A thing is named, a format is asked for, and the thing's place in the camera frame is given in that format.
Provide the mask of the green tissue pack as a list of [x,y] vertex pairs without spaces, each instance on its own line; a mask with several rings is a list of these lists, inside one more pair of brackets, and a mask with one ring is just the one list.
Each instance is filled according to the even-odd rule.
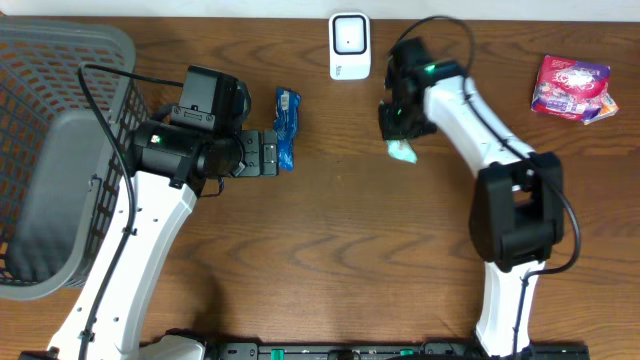
[[387,153],[395,160],[416,164],[418,156],[406,139],[393,139],[392,126],[398,115],[396,107],[381,101],[378,106],[378,123],[383,140],[387,144]]

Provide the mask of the blue snack packet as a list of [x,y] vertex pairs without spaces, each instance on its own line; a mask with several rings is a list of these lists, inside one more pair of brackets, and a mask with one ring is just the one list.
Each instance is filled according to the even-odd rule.
[[279,167],[286,171],[294,169],[294,140],[299,128],[299,106],[301,96],[286,88],[276,89],[276,117],[273,130],[277,135]]

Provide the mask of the red purple Carefree pad pack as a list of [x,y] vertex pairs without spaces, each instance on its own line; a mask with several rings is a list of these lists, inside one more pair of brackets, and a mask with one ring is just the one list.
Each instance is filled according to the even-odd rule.
[[537,74],[531,110],[582,123],[589,103],[608,93],[610,75],[607,65],[546,55]]

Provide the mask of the orange small carton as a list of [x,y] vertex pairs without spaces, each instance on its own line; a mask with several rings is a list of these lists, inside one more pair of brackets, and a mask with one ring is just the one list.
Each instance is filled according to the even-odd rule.
[[582,123],[584,125],[614,116],[619,106],[609,93],[594,98],[585,111]]

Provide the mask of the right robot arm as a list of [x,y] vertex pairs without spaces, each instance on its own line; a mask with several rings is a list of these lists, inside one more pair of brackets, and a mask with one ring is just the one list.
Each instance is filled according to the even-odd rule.
[[475,337],[486,356],[515,358],[530,344],[536,282],[551,274],[546,262],[564,236],[561,162],[515,136],[455,61],[390,63],[385,87],[384,139],[441,131],[475,178],[469,233],[485,271]]

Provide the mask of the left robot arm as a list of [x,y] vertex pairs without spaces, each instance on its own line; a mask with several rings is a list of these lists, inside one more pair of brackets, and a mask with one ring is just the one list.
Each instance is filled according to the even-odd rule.
[[129,147],[129,174],[120,181],[108,231],[73,310],[46,350],[25,359],[204,359],[206,341],[169,331],[140,343],[142,325],[180,228],[208,180],[275,176],[273,130],[185,128],[146,121]]

